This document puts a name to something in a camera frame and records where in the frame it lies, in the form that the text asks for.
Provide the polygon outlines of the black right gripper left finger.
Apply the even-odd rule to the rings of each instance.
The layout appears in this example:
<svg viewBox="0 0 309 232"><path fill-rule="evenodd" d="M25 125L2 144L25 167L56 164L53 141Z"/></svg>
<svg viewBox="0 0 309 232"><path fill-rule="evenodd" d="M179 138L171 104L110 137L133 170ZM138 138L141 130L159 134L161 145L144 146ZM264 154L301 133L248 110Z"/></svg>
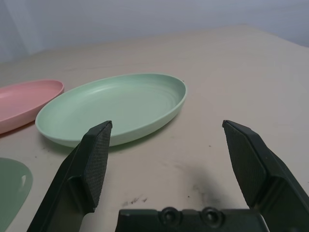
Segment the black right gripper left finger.
<svg viewBox="0 0 309 232"><path fill-rule="evenodd" d="M77 232L98 206L108 162L112 122L92 127L61 163L29 232Z"/></svg>

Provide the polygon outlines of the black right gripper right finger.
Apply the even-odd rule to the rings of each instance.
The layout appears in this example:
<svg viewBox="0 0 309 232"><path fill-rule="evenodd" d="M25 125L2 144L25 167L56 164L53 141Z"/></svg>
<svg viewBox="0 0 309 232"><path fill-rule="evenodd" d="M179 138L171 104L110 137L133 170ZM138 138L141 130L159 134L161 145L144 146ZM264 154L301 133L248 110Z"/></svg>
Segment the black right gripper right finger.
<svg viewBox="0 0 309 232"><path fill-rule="evenodd" d="M250 209L271 232L307 232L309 197L286 164L250 128L223 121L233 172Z"/></svg>

